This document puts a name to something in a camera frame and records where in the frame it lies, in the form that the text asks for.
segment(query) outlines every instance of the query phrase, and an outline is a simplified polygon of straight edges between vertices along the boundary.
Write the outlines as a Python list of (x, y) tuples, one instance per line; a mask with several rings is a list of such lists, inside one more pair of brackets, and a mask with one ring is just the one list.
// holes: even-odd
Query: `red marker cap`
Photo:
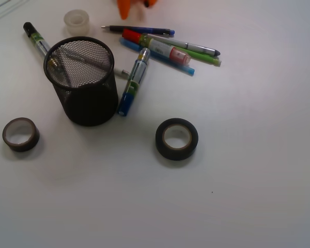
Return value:
[(124, 28), (122, 37), (132, 41), (133, 43), (139, 44), (139, 39), (140, 39), (141, 34), (131, 31), (129, 29)]

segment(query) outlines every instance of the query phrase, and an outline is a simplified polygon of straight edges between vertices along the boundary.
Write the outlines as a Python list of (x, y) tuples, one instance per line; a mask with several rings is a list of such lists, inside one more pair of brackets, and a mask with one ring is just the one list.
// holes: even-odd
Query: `black marker cap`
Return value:
[(37, 33), (37, 30), (35, 29), (35, 27), (33, 27), (31, 22), (24, 23), (23, 28), (24, 28), (28, 37), (30, 37), (31, 34)]

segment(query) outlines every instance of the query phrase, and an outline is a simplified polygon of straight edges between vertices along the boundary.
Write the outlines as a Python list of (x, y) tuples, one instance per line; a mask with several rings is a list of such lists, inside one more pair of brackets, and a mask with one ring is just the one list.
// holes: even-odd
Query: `green pen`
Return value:
[(202, 60), (204, 62), (214, 64), (215, 66), (221, 66), (222, 62), (218, 58), (214, 58), (214, 57), (211, 57), (210, 55), (206, 55), (206, 54), (192, 52), (192, 51), (186, 50), (184, 48), (180, 48), (178, 46), (175, 46), (175, 48), (188, 53), (192, 58), (196, 58), (196, 59)]

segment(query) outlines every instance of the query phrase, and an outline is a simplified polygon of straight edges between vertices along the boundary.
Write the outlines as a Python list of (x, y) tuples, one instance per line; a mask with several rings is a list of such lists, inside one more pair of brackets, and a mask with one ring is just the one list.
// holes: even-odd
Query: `orange toy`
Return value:
[(141, 1), (148, 8), (153, 6), (157, 0), (117, 0), (120, 17), (125, 20), (129, 16), (131, 2)]

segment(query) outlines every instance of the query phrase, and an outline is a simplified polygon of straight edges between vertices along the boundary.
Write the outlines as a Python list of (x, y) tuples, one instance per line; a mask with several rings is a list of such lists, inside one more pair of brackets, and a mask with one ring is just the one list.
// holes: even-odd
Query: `pen holder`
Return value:
[(54, 45), (44, 60), (66, 115), (82, 126), (96, 126), (116, 112), (114, 56), (101, 41), (72, 37)]

